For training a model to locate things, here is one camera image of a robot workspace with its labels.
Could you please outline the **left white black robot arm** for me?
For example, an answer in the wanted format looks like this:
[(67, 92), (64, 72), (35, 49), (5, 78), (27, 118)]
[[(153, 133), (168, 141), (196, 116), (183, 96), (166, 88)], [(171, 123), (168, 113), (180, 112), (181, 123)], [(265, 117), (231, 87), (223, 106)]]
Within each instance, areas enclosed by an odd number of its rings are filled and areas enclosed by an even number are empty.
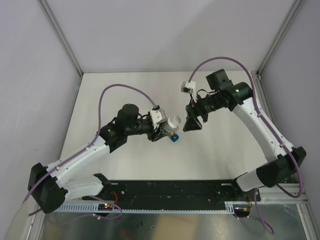
[(103, 174), (96, 173), (86, 179), (74, 179), (74, 175), (101, 157), (110, 155), (124, 145), (129, 136), (146, 134), (148, 140), (156, 142), (173, 134), (180, 122), (178, 116), (166, 117), (158, 106), (142, 116), (136, 105), (125, 104), (111, 122), (99, 128), (88, 146), (47, 166), (35, 164), (30, 170), (28, 194), (45, 214), (71, 199), (90, 195), (107, 199), (111, 184)]

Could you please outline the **aluminium frame post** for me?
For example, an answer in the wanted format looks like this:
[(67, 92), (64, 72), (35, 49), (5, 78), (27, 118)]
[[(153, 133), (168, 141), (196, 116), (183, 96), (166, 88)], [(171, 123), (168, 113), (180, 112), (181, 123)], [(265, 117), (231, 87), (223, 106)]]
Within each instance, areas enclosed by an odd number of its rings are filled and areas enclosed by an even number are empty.
[(37, 0), (37, 2), (38, 2), (38, 5), (40, 6), (44, 16), (46, 17), (49, 25), (51, 26), (54, 34), (56, 35), (56, 38), (59, 41), (62, 49), (64, 50), (67, 58), (69, 59), (71, 65), (73, 66), (73, 68), (75, 69), (75, 71), (77, 72), (79, 77), (81, 78), (83, 76), (84, 72), (82, 71), (81, 66), (80, 66), (70, 44), (68, 43), (68, 40), (65, 37), (65, 34), (63, 33), (63, 30), (62, 30), (60, 24), (58, 23), (48, 1), (47, 0)]
[(278, 28), (275, 37), (273, 38), (270, 46), (267, 49), (259, 67), (256, 70), (256, 74), (258, 77), (261, 77), (265, 69), (267, 68), (268, 64), (272, 60), (274, 54), (276, 53), (277, 49), (281, 45), (284, 37), (288, 33), (291, 25), (293, 24), (295, 18), (297, 17), (298, 13), (300, 12), (302, 6), (304, 5), (305, 0), (294, 0), (286, 13), (280, 27)]

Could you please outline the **white pill bottle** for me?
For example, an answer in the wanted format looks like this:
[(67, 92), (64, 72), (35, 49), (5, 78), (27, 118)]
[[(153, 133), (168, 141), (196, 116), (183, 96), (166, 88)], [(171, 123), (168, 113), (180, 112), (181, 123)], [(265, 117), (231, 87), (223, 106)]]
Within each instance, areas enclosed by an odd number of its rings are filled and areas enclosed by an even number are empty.
[(181, 124), (181, 118), (178, 115), (169, 117), (163, 124), (164, 130), (168, 133), (168, 136), (173, 136), (179, 130)]

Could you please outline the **blue pill box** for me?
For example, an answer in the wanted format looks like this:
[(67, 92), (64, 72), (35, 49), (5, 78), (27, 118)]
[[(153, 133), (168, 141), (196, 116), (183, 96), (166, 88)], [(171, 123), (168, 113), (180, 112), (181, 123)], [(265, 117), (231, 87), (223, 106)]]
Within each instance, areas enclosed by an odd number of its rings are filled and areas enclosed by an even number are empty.
[(176, 141), (179, 140), (179, 135), (175, 133), (175, 134), (171, 135), (169, 138), (173, 143), (175, 143)]

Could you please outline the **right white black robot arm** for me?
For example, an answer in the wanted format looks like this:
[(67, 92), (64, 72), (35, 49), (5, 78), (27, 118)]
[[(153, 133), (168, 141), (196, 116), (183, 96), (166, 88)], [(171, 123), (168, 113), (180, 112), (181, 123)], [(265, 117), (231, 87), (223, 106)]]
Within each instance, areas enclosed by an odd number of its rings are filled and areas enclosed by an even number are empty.
[(245, 82), (233, 84), (225, 70), (215, 71), (206, 80), (211, 92), (201, 97), (194, 81), (185, 81), (181, 92), (190, 95), (189, 104), (185, 107), (187, 117), (184, 132), (202, 129), (208, 115), (219, 109), (229, 109), (248, 128), (259, 144), (266, 164), (235, 178), (231, 187), (232, 197), (238, 201), (249, 195), (249, 191), (260, 187), (274, 187), (284, 179), (297, 172), (306, 157), (303, 147), (294, 147), (275, 127)]

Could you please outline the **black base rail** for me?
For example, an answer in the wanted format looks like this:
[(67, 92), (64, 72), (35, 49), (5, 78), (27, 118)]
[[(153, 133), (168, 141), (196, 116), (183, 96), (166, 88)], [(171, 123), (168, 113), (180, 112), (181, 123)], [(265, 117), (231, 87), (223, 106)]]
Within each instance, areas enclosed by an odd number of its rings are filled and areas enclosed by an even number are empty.
[(120, 207), (200, 210), (213, 202), (213, 208), (224, 202), (260, 201), (259, 191), (241, 191), (234, 180), (112, 180), (106, 193), (98, 198), (116, 200)]

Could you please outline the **white bottle cap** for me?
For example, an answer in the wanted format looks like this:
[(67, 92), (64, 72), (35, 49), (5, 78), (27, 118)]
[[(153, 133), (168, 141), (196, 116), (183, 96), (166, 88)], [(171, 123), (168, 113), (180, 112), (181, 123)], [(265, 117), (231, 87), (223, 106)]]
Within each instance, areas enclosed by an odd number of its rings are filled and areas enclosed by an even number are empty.
[(171, 128), (175, 129), (180, 125), (181, 118), (178, 115), (171, 116), (167, 119), (167, 123)]

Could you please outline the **left aluminium frame post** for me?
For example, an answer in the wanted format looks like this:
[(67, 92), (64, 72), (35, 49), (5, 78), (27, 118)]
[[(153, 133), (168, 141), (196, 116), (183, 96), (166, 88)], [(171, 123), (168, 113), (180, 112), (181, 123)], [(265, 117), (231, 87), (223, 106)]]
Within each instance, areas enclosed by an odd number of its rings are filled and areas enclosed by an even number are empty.
[(80, 66), (70, 44), (68, 43), (68, 40), (65, 37), (65, 34), (63, 33), (63, 30), (62, 30), (60, 24), (58, 23), (48, 1), (47, 0), (37, 0), (37, 2), (38, 2), (38, 5), (40, 6), (44, 16), (46, 17), (49, 25), (51, 26), (54, 34), (56, 35), (56, 38), (59, 41), (62, 49), (64, 50), (67, 58), (69, 59), (71, 65), (73, 66), (73, 68), (75, 69), (75, 71), (77, 72), (79, 77), (81, 78), (83, 76), (84, 72), (82, 71), (81, 66)]

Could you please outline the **right aluminium frame post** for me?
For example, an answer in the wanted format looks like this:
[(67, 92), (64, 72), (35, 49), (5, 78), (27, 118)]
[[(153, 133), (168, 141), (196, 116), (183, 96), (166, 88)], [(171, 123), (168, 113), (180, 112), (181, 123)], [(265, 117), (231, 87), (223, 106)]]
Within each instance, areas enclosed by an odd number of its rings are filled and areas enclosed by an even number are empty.
[(281, 45), (284, 37), (288, 33), (291, 25), (293, 24), (295, 18), (297, 17), (298, 13), (300, 12), (302, 6), (304, 5), (305, 0), (294, 0), (286, 13), (280, 27), (278, 28), (275, 37), (273, 38), (270, 46), (267, 49), (259, 67), (256, 70), (256, 74), (258, 77), (261, 77), (265, 69), (267, 68), (268, 64), (272, 60), (274, 54), (276, 53), (277, 49)]

